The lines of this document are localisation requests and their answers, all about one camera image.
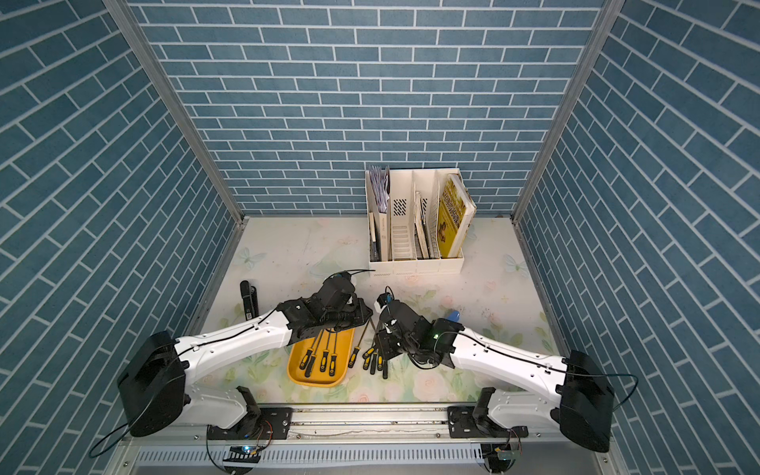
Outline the black book in rack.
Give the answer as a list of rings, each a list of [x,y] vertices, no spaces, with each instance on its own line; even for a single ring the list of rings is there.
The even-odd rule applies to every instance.
[[[375,219],[372,213],[368,214],[368,229],[369,229],[369,261],[380,261],[380,247],[378,243],[377,230],[375,225]]]

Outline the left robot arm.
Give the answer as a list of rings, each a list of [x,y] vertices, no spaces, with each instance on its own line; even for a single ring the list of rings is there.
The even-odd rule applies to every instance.
[[[208,374],[246,357],[293,346],[322,331],[366,324],[372,309],[356,295],[352,277],[328,277],[310,297],[286,300],[265,315],[216,332],[174,338],[150,336],[117,379],[131,437],[172,425],[204,426],[216,439],[250,439],[264,431],[261,410],[247,387],[204,390]]]

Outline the yellow plastic storage box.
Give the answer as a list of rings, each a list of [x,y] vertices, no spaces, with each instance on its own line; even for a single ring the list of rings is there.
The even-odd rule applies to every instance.
[[[314,338],[292,346],[287,374],[304,386],[332,388],[348,374],[354,330],[322,331]]]

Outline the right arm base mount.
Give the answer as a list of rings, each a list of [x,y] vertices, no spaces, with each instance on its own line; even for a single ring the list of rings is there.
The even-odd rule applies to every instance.
[[[559,423],[550,417],[555,404],[528,392],[484,388],[476,403],[446,410],[451,439],[562,439]]]

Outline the yellow book in rack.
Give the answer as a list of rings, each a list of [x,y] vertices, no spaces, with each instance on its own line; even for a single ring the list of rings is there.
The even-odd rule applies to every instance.
[[[459,173],[449,173],[439,182],[435,235],[441,258],[459,256],[476,210]]]

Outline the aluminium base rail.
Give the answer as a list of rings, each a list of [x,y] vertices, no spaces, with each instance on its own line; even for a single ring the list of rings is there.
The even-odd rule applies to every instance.
[[[355,469],[388,474],[395,468],[435,474],[617,474],[613,457],[562,439],[451,439],[447,408],[459,404],[295,406],[287,439],[255,450],[253,441],[208,441],[201,427],[175,427],[131,441],[113,474],[264,474]]]

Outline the purple patterned papers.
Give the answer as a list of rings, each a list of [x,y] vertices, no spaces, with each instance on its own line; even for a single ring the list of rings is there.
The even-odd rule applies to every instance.
[[[369,168],[370,185],[372,187],[375,205],[381,214],[386,214],[390,199],[390,169],[379,166]]]

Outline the white file organizer rack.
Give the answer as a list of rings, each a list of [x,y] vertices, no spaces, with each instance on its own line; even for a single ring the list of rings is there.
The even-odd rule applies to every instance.
[[[388,212],[381,214],[375,205],[369,169],[365,172],[367,221],[375,219],[380,261],[369,268],[378,275],[456,274],[464,263],[463,246],[458,257],[441,258],[437,245],[437,208],[439,182],[457,168],[390,169]]]

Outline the black stapler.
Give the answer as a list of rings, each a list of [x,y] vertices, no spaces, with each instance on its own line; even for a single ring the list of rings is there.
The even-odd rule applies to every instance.
[[[247,321],[251,321],[259,316],[257,289],[249,281],[243,280],[239,283],[239,290],[243,301],[243,314]]]

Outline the file tool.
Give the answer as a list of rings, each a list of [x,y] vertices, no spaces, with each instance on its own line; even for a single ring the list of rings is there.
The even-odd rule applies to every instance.
[[[382,336],[376,336],[374,338],[374,348],[375,348],[375,368],[376,371],[379,372],[382,375],[382,378],[387,380],[389,378],[389,370],[386,363],[386,357],[385,357],[385,344],[384,344],[384,338]]]
[[[362,369],[365,371],[369,371],[371,374],[375,374],[377,372],[375,368],[375,348],[373,345],[374,338],[372,340],[372,344],[370,348],[368,348],[368,350],[366,350],[366,352],[362,354],[362,358],[363,358]]]
[[[332,334],[330,332],[326,332],[326,336],[324,337],[324,343],[325,346],[323,348],[322,357],[320,361],[320,372],[325,373],[328,370],[329,360],[330,360],[330,342],[331,342]]]
[[[363,330],[362,330],[362,332],[360,334],[360,337],[359,337],[356,345],[354,346],[354,348],[352,350],[352,353],[350,354],[350,359],[348,360],[348,368],[354,368],[354,366],[356,364],[356,360],[358,359],[358,354],[359,354],[359,351],[360,351],[360,348],[361,348],[361,344],[362,344],[362,342],[364,340],[365,334],[366,334],[366,332],[372,326],[373,326],[373,322],[372,322],[372,320],[369,320],[365,324],[365,326],[363,327]]]
[[[318,368],[320,370],[320,361],[321,361],[321,357],[322,357],[323,348],[325,346],[324,337],[326,336],[326,332],[325,331],[323,331],[323,332],[324,332],[324,334],[322,335],[321,341],[320,341],[319,345],[317,346],[317,348],[315,350],[315,353],[312,356],[312,359],[309,361],[308,367],[304,371],[304,376],[307,379],[310,379],[312,377],[312,375],[314,374],[314,369],[315,369],[315,366],[317,365],[317,363],[319,364]]]
[[[332,333],[332,348],[330,352],[329,375],[336,376],[336,365],[338,364],[338,334]]]

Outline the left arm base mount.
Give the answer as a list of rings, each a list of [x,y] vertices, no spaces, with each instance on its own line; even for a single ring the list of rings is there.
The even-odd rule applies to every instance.
[[[261,407],[247,387],[223,391],[193,385],[185,396],[186,404],[173,426],[205,428],[210,441],[287,439],[294,410]]]

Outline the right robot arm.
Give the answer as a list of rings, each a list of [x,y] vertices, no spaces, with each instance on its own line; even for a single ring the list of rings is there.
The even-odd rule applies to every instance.
[[[430,322],[388,292],[377,298],[375,310],[385,361],[405,355],[423,369],[445,366],[517,386],[540,398],[540,417],[556,424],[566,439],[591,451],[610,450],[615,390],[611,375],[588,354],[529,352],[486,338],[459,322]]]

